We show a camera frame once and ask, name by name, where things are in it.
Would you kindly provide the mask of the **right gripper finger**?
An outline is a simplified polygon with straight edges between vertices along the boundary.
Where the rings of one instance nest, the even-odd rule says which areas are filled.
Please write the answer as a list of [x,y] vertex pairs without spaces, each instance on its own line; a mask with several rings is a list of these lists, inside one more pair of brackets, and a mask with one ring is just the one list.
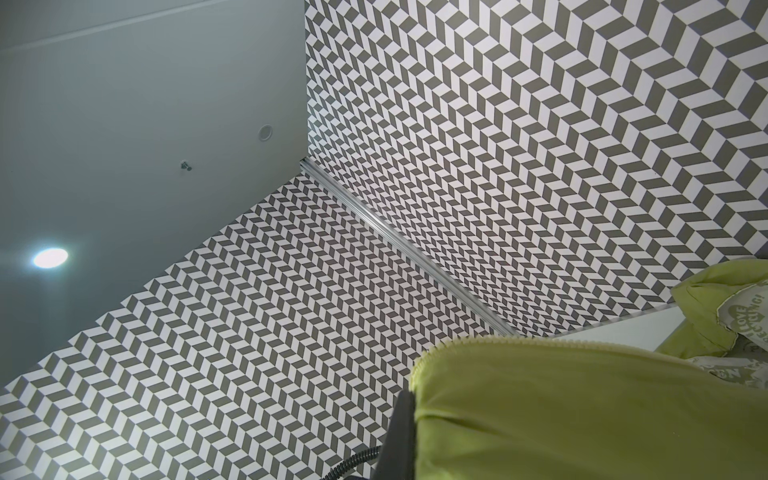
[[403,390],[397,397],[373,480],[413,480],[416,453],[415,396]]

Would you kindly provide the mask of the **green jacket with printed lining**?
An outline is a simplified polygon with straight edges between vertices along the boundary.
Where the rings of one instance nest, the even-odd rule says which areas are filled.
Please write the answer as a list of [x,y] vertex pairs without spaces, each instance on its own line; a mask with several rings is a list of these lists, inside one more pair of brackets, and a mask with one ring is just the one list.
[[683,324],[656,350],[466,337],[415,364],[418,479],[763,479],[767,263],[672,291]]

